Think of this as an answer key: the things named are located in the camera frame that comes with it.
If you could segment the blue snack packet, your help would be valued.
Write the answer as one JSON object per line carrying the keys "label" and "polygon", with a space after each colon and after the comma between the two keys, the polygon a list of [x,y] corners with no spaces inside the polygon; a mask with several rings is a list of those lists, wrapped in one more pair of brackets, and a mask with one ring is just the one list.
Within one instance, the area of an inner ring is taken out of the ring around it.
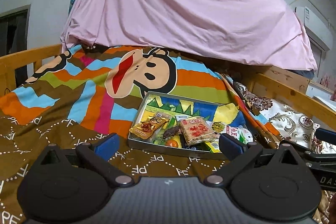
{"label": "blue snack packet", "polygon": [[177,122],[189,118],[188,115],[175,115],[175,119]]}

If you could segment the yellow snack pack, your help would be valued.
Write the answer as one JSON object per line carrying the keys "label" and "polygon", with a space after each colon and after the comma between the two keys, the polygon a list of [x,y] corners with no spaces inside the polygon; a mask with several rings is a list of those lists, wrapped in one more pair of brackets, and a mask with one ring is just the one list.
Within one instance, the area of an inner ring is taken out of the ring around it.
{"label": "yellow snack pack", "polygon": [[205,145],[210,149],[211,153],[221,153],[219,149],[219,141],[213,140],[213,141],[207,141],[205,142]]}

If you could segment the colourful monkey cartoon blanket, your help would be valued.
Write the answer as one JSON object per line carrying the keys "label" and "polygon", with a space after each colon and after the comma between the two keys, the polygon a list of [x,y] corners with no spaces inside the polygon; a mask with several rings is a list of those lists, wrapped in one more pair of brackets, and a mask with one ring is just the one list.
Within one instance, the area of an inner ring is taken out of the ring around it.
{"label": "colourful monkey cartoon blanket", "polygon": [[234,104],[248,128],[276,148],[278,131],[252,118],[221,73],[228,63],[176,50],[74,46],[1,97],[1,223],[21,223],[17,188],[43,149],[52,143],[74,150],[116,133],[109,162],[130,175],[204,178],[218,160],[132,149],[127,136],[147,92]]}

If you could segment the wooden headboard rail left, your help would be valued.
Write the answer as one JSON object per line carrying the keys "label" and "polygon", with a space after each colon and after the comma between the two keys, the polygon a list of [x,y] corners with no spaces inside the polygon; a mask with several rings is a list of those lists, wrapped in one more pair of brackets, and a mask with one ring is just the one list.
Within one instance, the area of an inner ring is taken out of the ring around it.
{"label": "wooden headboard rail left", "polygon": [[62,45],[20,51],[1,57],[1,97],[16,88],[15,69],[33,64],[34,72],[42,66],[42,60],[61,53]]}

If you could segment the grey tray with dinosaur print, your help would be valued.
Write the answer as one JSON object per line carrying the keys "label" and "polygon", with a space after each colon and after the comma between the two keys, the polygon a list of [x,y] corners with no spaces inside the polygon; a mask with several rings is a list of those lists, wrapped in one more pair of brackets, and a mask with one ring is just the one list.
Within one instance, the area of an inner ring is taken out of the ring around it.
{"label": "grey tray with dinosaur print", "polygon": [[221,105],[193,98],[155,92],[149,92],[143,99],[132,127],[157,113],[162,114],[164,117],[168,118],[169,121],[158,128],[154,134],[146,140],[129,133],[127,138],[129,147],[181,157],[221,160],[225,158],[224,154],[222,152],[211,153],[210,149],[205,145],[205,142],[188,146],[182,130],[179,135],[172,137],[181,144],[180,148],[167,147],[165,146],[165,143],[163,145],[154,144],[154,141],[155,138],[163,134],[166,129],[179,125],[175,119],[175,115],[188,115],[189,118],[200,116],[204,118],[208,125],[210,122],[223,122],[232,127],[243,126],[248,129],[244,115],[232,103]]}

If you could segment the pink draped sheet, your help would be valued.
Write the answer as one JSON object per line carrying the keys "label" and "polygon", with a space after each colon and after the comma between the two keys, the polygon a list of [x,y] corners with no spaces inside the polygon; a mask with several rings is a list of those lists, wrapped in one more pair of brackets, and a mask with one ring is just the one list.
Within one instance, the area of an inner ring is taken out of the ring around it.
{"label": "pink draped sheet", "polygon": [[248,65],[312,71],[303,24],[284,0],[76,0],[63,48],[160,47]]}

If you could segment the dark window frame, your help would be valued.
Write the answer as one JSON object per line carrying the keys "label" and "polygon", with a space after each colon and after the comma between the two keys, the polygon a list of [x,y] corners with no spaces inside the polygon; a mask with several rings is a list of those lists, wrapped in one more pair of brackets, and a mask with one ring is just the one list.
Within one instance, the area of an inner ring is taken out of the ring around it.
{"label": "dark window frame", "polygon": [[1,13],[1,57],[27,49],[30,5]]}

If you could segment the floral white bed sheet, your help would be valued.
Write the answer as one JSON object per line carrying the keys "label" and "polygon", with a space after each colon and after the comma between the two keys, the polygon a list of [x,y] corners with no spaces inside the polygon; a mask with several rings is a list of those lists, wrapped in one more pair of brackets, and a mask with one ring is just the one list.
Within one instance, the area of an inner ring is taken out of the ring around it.
{"label": "floral white bed sheet", "polygon": [[238,96],[248,110],[264,125],[271,124],[281,139],[312,149],[315,153],[335,153],[335,145],[319,140],[315,131],[321,127],[305,114],[268,97],[258,97],[239,82],[233,82]]}

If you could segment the clear packet dark dried meat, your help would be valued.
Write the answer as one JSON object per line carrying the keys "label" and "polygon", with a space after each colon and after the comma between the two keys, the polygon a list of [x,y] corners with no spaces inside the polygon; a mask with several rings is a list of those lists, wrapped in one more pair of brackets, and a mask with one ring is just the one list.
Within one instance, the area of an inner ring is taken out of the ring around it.
{"label": "clear packet dark dried meat", "polygon": [[158,137],[155,138],[154,144],[163,145],[166,141],[174,137],[175,135],[179,135],[181,133],[181,129],[179,125],[168,128],[165,132]]}

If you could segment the wooden bed frame rail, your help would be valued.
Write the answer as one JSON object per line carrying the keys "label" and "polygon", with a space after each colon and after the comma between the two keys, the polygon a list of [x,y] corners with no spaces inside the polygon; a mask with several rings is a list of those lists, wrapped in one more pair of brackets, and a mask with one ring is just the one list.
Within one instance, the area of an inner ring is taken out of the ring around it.
{"label": "wooden bed frame rail", "polygon": [[267,97],[276,98],[276,96],[285,98],[285,103],[294,109],[306,114],[309,117],[316,117],[329,128],[335,131],[335,111],[323,105],[322,103],[310,98],[299,90],[272,79],[261,73],[252,72],[244,80],[248,90],[256,95],[260,92],[256,90],[256,84],[263,86],[268,92]]}

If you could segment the tan red printed snack bag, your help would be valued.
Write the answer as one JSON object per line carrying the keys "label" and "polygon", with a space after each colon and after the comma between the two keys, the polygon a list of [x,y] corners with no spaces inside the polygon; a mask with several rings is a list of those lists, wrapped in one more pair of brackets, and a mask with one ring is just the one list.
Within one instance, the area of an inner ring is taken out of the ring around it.
{"label": "tan red printed snack bag", "polygon": [[149,139],[158,128],[162,127],[168,121],[168,118],[164,117],[160,113],[157,113],[154,116],[149,116],[147,120],[135,124],[129,129],[129,132],[143,140],[146,140]]}

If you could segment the clear red printed cracker pack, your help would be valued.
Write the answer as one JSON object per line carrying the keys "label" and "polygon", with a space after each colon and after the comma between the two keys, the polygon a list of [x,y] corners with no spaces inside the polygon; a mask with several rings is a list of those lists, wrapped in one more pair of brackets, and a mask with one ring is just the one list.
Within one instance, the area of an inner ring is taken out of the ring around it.
{"label": "clear red printed cracker pack", "polygon": [[204,118],[200,116],[181,119],[178,124],[188,146],[213,141],[218,137]]}

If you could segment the white wall air conditioner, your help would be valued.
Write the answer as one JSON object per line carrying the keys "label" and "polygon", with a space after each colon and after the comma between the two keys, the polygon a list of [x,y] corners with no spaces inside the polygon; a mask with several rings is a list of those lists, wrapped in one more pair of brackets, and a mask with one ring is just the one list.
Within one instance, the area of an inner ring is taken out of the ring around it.
{"label": "white wall air conditioner", "polygon": [[333,35],[327,26],[308,7],[298,6],[294,9],[302,21],[309,39],[324,52],[333,49]]}

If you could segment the small orange fruit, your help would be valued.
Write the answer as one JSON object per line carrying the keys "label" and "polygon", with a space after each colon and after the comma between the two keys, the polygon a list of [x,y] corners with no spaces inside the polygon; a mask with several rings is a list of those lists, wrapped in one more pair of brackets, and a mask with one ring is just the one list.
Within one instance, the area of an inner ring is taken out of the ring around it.
{"label": "small orange fruit", "polygon": [[172,139],[169,139],[165,142],[165,146],[173,147],[173,148],[180,148],[181,144],[177,140],[172,138]]}

